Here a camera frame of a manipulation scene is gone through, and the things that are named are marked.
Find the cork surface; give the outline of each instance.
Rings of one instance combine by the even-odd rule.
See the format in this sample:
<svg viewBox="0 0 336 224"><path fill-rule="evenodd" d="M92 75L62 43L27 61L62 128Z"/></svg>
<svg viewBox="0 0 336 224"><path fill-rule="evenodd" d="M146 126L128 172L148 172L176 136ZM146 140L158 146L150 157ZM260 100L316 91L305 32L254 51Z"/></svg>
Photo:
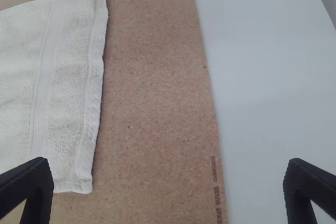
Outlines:
<svg viewBox="0 0 336 224"><path fill-rule="evenodd" d="M0 10L31 0L0 0ZM107 0L93 192L55 194L50 223L227 223L194 0ZM20 208L2 223L18 223Z"/></svg>

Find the white towel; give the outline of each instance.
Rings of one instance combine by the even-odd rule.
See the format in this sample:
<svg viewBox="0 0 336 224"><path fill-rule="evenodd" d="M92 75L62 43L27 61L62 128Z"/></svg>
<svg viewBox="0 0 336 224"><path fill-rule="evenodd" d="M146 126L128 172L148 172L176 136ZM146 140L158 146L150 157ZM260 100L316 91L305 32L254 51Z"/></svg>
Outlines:
<svg viewBox="0 0 336 224"><path fill-rule="evenodd" d="M48 159L55 192L92 191L106 0L37 0L0 12L0 173Z"/></svg>

